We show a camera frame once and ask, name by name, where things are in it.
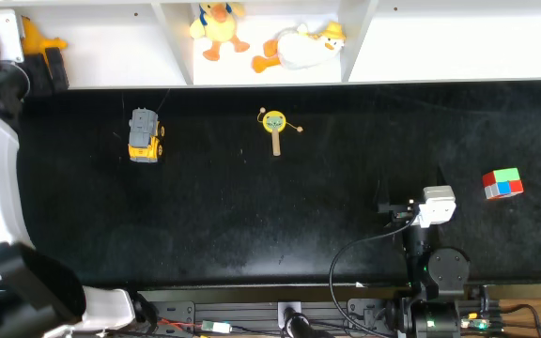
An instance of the toy truck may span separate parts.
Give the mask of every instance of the toy truck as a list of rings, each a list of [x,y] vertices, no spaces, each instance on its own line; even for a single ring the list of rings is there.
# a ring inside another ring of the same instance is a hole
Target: toy truck
[[[155,163],[161,160],[164,152],[164,126],[158,120],[158,115],[145,108],[135,109],[132,111],[129,127],[131,161]]]

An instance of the plush duck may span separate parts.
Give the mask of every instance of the plush duck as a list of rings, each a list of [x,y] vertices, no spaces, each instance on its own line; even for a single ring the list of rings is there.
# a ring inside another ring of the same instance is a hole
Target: plush duck
[[[219,51],[223,42],[231,41],[235,52],[245,52],[250,48],[246,42],[239,40],[236,35],[237,22],[232,13],[242,17],[245,9],[237,3],[206,2],[199,4],[200,15],[190,28],[192,38],[204,36],[212,40],[212,47],[204,52],[204,57],[210,61],[218,61]]]
[[[330,22],[318,35],[308,33],[305,24],[298,29],[287,29],[279,37],[264,44],[264,55],[252,61],[255,72],[281,65],[287,69],[305,69],[334,58],[346,41],[339,23]]]

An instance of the white plush duck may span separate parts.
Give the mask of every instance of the white plush duck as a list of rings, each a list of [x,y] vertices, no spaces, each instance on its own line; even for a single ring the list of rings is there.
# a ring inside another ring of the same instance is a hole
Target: white plush duck
[[[305,24],[298,29],[287,29],[264,44],[264,55],[252,61],[255,72],[281,65],[287,69],[305,69],[334,58],[341,52],[346,41],[339,23],[330,22],[318,35],[308,33]]]

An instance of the black tabletop surface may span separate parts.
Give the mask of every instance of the black tabletop surface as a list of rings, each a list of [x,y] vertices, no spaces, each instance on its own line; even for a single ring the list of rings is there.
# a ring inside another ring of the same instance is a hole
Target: black tabletop surface
[[[282,155],[261,106],[302,126]],[[164,162],[128,157],[131,111],[158,111]],[[84,284],[326,283],[333,256],[391,228],[374,211],[419,198],[440,167],[456,195],[441,243],[473,283],[541,282],[541,82],[70,91],[29,100],[18,179],[38,250]],[[525,193],[487,201],[482,175],[517,167]],[[361,245],[338,282],[406,281],[399,239]]]

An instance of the rubik's cube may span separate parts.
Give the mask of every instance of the rubik's cube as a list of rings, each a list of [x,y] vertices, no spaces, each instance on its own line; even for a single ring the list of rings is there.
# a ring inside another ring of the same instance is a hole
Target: rubik's cube
[[[484,189],[488,200],[511,197],[523,192],[517,168],[495,170],[484,175]]]

